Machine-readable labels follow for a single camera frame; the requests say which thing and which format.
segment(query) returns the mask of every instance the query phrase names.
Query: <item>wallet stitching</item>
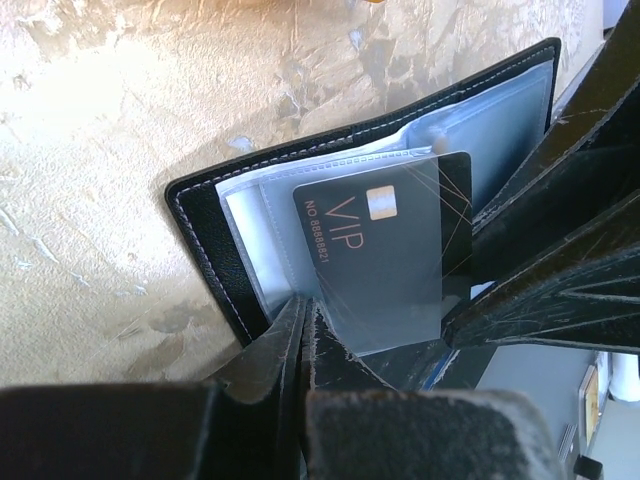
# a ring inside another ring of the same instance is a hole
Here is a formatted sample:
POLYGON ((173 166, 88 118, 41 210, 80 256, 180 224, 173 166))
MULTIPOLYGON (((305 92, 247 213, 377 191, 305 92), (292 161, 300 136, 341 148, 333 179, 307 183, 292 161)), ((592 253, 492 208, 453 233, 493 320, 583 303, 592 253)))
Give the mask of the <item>wallet stitching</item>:
POLYGON ((182 197, 182 195, 184 195, 185 193, 191 191, 191 190, 195 190, 198 189, 200 187, 203 187, 205 185, 209 185, 212 183, 218 183, 220 180, 224 180, 227 179, 229 177, 234 177, 236 175, 239 175, 240 173, 245 173, 249 170, 253 170, 256 167, 262 167, 262 166, 267 166, 270 165, 271 163, 278 161, 278 160, 283 160, 287 157, 291 157, 294 155, 299 155, 299 154, 304 154, 304 153, 309 153, 315 150, 318 150, 320 148, 332 145, 334 143, 338 143, 338 142, 342 142, 344 140, 351 140, 359 135, 364 135, 365 133, 369 133, 375 130, 379 130, 381 128, 385 128, 388 127, 389 125, 393 125, 395 123, 398 122, 403 122, 406 119, 408 119, 409 117, 412 117, 414 115, 418 115, 422 112, 424 112, 425 110, 427 110, 428 108, 431 107, 435 107, 436 105, 439 105, 441 103, 443 103, 444 101, 450 99, 451 97, 454 97, 456 95, 461 95, 464 94, 466 92, 468 92, 469 90, 472 90, 474 88, 479 87, 480 85, 483 85, 485 83, 490 82, 491 80, 504 75, 506 72, 508 72, 509 70, 513 70, 514 68, 518 67, 519 65, 522 65, 523 63, 528 62, 529 60, 531 60, 532 58, 538 57, 546 52, 548 52, 549 50, 555 50, 555 47, 553 46, 549 46, 544 48, 543 50, 540 50, 539 52, 536 52, 534 54, 529 55, 526 58, 523 58, 522 60, 520 60, 517 63, 514 63, 513 65, 509 65, 508 67, 506 67, 504 70, 501 70, 499 72, 496 72, 495 74, 491 75, 489 78, 486 78, 484 80, 482 80, 481 82, 475 83, 473 85, 470 85, 469 87, 465 88, 464 90, 458 90, 456 92, 450 93, 449 95, 441 98, 440 100, 436 100, 435 102, 430 103, 429 105, 425 105, 424 107, 420 107, 417 110, 414 110, 410 113, 407 113, 406 115, 400 117, 400 118, 396 118, 394 120, 390 120, 386 123, 383 123, 381 125, 374 125, 372 127, 366 128, 364 130, 361 130, 359 132, 355 132, 349 135, 345 135, 344 137, 340 137, 334 140, 329 140, 328 142, 322 142, 319 143, 318 145, 312 145, 309 148, 303 148, 300 149, 298 151, 295 152, 289 152, 289 153, 285 153, 283 155, 268 159, 268 160, 262 160, 260 162, 256 162, 252 165, 248 165, 246 167, 234 170, 233 172, 229 172, 229 173, 225 173, 224 175, 215 177, 215 178, 210 178, 208 180, 205 180, 203 182, 200 183, 196 183, 195 185, 191 185, 188 187, 183 188, 182 190, 180 190, 178 193, 176 193, 176 206, 178 208, 178 210, 180 211, 180 216, 182 217, 185 226, 187 227, 187 230, 189 230, 189 232, 192 235, 192 238, 195 242, 196 248, 198 249, 198 251, 204 256, 206 264, 209 266, 209 269, 211 270, 211 272, 213 273, 213 278, 217 284, 217 286, 220 288, 220 290, 222 291, 222 294, 224 295, 224 298, 227 300, 227 302, 229 302, 229 305, 231 305, 231 309, 233 310, 233 313, 235 313, 238 321, 240 322, 240 324, 242 325, 242 328, 244 329, 245 333, 249 336, 249 338, 252 338, 251 335, 249 334, 249 331, 247 329, 247 326, 245 325, 244 321, 242 320, 242 317, 240 316, 240 313, 238 312, 236 306, 234 305, 233 301, 231 300, 231 298, 229 297, 229 294, 227 294, 227 291, 224 288, 224 285, 222 284, 222 282, 220 281, 220 279, 218 278, 218 275, 215 272, 215 269, 213 268, 213 264, 211 263, 211 259, 209 258, 209 255, 207 255, 207 252, 205 251, 204 247, 202 246, 202 244, 200 243, 200 240, 198 239, 198 235, 195 232, 195 229, 193 227, 193 224, 191 223, 191 220, 189 220, 189 217, 187 216, 186 212, 184 211, 184 208, 182 207, 182 204, 180 203, 180 198, 182 197))

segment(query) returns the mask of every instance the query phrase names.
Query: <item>black object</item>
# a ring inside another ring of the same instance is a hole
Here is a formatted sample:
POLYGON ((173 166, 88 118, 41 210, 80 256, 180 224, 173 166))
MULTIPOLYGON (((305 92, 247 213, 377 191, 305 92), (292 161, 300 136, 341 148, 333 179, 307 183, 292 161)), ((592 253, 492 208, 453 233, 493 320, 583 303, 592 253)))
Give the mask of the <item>black object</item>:
POLYGON ((473 275, 444 320, 455 348, 640 352, 640 2, 631 1, 546 138, 474 219, 473 275))
POLYGON ((593 458, 578 456, 573 473, 576 480, 604 480, 604 466, 593 458))
POLYGON ((477 95, 541 63, 553 60, 555 72, 559 53, 558 39, 545 40, 393 113, 244 155, 171 183, 166 190, 171 212, 240 342, 247 345, 266 331, 269 324, 253 292, 222 212, 215 189, 217 183, 250 170, 339 152, 387 137, 421 115, 477 95))
POLYGON ((396 392, 303 298, 201 384, 5 390, 0 438, 7 479, 563 478, 523 397, 396 392))

